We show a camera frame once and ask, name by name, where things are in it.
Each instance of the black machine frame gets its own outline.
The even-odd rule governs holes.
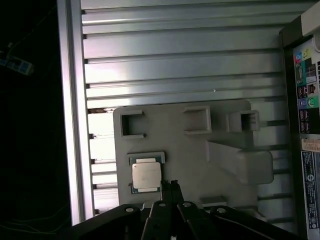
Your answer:
[[[161,181],[160,200],[140,210],[123,204],[63,231],[60,240],[302,240],[286,230],[228,206],[210,213],[185,201],[177,180]]]
[[[300,237],[308,238],[308,222],[306,216],[305,205],[305,189],[304,189],[304,176],[303,176],[303,163],[301,159],[301,140],[300,140],[300,125],[299,125],[299,112],[297,102],[297,87],[295,77],[295,63],[294,63],[294,48],[300,46],[306,41],[312,39],[314,34],[311,32],[304,32],[304,25],[308,24],[311,19],[303,19],[302,15],[297,17],[291,23],[287,24],[279,32],[280,48],[282,53],[282,63],[284,69],[284,79],[286,86],[287,109],[289,120],[289,149],[291,151],[291,172],[293,182],[293,198],[295,207],[295,223],[297,227],[297,234]]]

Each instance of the power strip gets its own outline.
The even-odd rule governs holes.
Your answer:
[[[10,60],[0,58],[0,66],[7,67],[23,75],[31,75],[34,72],[35,65],[15,56],[10,56]]]

